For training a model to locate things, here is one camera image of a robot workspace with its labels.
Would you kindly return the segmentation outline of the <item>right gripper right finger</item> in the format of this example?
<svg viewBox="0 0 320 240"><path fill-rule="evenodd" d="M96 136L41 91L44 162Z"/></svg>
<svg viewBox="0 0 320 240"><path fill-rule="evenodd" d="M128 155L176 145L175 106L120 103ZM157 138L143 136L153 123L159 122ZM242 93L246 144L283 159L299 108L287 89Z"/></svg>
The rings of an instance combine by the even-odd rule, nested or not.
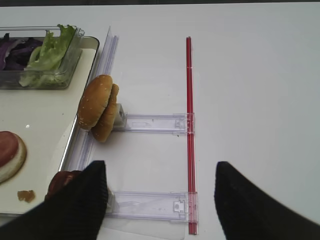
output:
<svg viewBox="0 0 320 240"><path fill-rule="evenodd" d="M320 226L281 204L227 161L216 165L215 209L228 240L318 240Z"/></svg>

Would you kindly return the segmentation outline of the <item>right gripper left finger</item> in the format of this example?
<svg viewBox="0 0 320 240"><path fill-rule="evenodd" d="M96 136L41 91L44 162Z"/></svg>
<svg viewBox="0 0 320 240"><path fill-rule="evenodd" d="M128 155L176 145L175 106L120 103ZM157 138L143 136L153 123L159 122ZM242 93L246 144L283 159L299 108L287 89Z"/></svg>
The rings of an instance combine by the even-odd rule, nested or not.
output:
<svg viewBox="0 0 320 240"><path fill-rule="evenodd" d="M0 228L2 240L95 240L108 202L106 165L96 160L32 210Z"/></svg>

